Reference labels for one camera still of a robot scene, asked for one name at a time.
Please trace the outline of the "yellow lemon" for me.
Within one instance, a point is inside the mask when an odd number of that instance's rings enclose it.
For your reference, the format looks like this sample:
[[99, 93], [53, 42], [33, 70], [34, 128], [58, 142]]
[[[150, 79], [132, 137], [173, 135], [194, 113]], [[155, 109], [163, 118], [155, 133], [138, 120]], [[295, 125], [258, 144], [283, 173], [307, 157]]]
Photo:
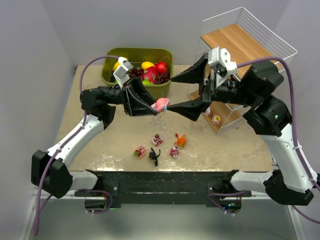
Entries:
[[141, 63], [141, 68], [147, 70], [148, 68], [155, 67], [155, 65], [150, 61], [144, 61]]

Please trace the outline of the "purple grape bunch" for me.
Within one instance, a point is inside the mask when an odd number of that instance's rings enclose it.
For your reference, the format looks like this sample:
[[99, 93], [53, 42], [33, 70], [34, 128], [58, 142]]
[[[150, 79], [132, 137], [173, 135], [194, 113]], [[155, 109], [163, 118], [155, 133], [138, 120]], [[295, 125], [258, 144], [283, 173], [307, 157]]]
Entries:
[[[133, 78], [139, 78], [141, 81], [141, 75], [144, 73], [144, 70], [142, 68], [137, 68], [134, 67], [130, 72], [129, 72], [129, 77], [131, 79]], [[158, 74], [158, 81], [156, 84], [153, 85], [162, 85], [167, 83], [170, 80], [170, 74], [167, 72], [165, 74]]]

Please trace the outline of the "pink dragon fruit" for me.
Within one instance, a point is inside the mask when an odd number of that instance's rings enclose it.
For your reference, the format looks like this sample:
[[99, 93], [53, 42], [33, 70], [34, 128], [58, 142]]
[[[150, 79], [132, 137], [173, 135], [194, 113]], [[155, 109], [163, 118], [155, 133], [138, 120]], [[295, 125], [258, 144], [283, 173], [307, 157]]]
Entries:
[[148, 81], [152, 84], [156, 84], [158, 79], [159, 79], [159, 76], [155, 66], [146, 68], [143, 74], [141, 75], [142, 81]]

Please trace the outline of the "pink strawberry cake toy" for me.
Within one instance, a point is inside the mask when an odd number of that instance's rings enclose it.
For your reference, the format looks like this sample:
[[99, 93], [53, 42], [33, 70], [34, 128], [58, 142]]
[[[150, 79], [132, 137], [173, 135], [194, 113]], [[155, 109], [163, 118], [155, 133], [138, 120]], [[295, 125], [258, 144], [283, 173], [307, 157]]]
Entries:
[[152, 138], [151, 142], [156, 146], [160, 146], [163, 144], [163, 140], [162, 138], [160, 137], [159, 134], [155, 134], [154, 137]]

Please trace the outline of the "pink toy blue trim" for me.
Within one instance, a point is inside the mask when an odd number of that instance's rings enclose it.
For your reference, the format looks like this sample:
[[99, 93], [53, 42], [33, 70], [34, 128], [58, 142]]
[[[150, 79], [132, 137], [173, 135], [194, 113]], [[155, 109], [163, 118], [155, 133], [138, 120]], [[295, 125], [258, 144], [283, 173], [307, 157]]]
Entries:
[[157, 111], [157, 113], [162, 113], [167, 110], [170, 105], [170, 100], [168, 98], [162, 97], [159, 98], [151, 107]]

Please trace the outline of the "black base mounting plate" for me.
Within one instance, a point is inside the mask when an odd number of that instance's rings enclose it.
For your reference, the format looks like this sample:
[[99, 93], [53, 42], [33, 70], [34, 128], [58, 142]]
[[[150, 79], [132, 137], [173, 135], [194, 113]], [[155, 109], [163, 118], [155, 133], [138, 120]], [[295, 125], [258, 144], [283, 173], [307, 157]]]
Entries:
[[101, 209], [104, 203], [119, 208], [124, 204], [205, 205], [214, 207], [226, 197], [235, 197], [222, 206], [240, 209], [240, 196], [251, 192], [236, 190], [230, 183], [236, 171], [96, 171], [93, 191], [77, 190], [76, 197], [86, 197], [85, 207]]

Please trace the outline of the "pink toy green top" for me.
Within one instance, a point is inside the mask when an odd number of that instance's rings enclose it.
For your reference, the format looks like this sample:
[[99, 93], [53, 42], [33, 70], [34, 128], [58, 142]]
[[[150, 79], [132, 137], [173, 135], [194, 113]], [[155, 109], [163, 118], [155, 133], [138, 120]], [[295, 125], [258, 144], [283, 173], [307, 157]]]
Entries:
[[214, 126], [219, 126], [220, 123], [221, 123], [221, 117], [220, 117], [219, 115], [214, 114], [214, 115], [212, 116], [211, 121], [212, 121], [212, 124], [213, 124]]

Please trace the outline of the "black cat toy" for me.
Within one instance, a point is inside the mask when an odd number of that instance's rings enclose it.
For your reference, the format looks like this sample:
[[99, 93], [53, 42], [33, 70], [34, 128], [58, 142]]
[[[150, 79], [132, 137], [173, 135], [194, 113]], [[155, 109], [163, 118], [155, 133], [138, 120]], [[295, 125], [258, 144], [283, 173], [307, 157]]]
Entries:
[[159, 165], [158, 158], [160, 155], [161, 155], [161, 151], [159, 150], [159, 153], [156, 154], [156, 151], [153, 148], [151, 148], [151, 151], [148, 154], [149, 159], [153, 161], [156, 167]]

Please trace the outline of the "pink bear strawberry toy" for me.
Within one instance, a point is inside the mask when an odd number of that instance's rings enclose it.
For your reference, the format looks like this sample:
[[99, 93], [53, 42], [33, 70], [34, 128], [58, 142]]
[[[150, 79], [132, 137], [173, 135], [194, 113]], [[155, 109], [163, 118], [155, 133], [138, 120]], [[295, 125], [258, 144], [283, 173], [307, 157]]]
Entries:
[[142, 159], [146, 155], [146, 148], [144, 146], [139, 146], [135, 151], [134, 151], [134, 156], [136, 158]]

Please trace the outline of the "orange fox toy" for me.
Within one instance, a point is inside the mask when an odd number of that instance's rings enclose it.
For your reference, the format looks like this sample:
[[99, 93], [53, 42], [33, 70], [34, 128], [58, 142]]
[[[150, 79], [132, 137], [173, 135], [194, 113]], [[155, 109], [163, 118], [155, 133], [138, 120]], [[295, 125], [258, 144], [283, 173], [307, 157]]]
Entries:
[[179, 136], [177, 133], [175, 133], [176, 141], [175, 145], [178, 147], [184, 147], [187, 144], [187, 136], [183, 134], [182, 136]]

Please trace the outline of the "pink red bear toy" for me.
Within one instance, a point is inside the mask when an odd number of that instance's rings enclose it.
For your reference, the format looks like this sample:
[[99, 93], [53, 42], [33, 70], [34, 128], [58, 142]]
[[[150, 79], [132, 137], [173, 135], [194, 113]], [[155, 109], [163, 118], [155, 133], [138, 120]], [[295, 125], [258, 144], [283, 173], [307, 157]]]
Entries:
[[172, 148], [170, 149], [169, 155], [170, 155], [172, 158], [175, 158], [175, 159], [178, 158], [178, 156], [179, 156], [179, 149], [178, 149], [178, 147], [177, 147], [177, 146], [172, 147]]

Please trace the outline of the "pink toy white belly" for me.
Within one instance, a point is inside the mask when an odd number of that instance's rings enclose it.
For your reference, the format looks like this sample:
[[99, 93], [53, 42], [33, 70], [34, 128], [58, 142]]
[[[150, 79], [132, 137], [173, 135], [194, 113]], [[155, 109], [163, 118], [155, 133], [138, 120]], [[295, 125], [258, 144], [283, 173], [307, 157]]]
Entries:
[[204, 112], [204, 114], [205, 114], [207, 117], [210, 116], [210, 115], [212, 114], [211, 108], [208, 107], [208, 108], [206, 109], [206, 111]]

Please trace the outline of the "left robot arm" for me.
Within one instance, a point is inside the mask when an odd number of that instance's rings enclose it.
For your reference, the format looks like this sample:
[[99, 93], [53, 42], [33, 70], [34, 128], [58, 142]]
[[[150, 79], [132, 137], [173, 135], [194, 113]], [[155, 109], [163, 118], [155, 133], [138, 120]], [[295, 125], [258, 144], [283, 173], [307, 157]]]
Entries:
[[37, 150], [31, 158], [31, 182], [39, 191], [61, 198], [71, 190], [94, 189], [98, 176], [91, 171], [71, 172], [69, 166], [80, 151], [114, 120], [116, 105], [131, 117], [155, 116], [156, 100], [139, 79], [123, 87], [99, 86], [80, 93], [84, 116], [60, 142], [47, 151]]

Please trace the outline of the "red apple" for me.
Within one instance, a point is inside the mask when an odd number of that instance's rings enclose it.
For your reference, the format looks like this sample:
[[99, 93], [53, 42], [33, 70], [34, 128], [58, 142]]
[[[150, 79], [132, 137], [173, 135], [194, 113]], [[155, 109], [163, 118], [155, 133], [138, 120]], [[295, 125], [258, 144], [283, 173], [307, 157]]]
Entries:
[[159, 61], [155, 65], [155, 69], [159, 75], [166, 74], [168, 72], [168, 66], [164, 61]]

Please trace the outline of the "yellow mango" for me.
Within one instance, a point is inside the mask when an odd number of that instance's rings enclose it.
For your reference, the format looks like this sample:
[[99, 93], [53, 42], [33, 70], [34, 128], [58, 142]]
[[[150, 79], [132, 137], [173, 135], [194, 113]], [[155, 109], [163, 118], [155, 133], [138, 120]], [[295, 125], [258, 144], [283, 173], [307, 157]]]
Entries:
[[121, 63], [117, 61], [117, 62], [113, 65], [112, 71], [113, 71], [113, 72], [116, 71], [117, 68], [118, 68], [120, 65], [121, 65]]

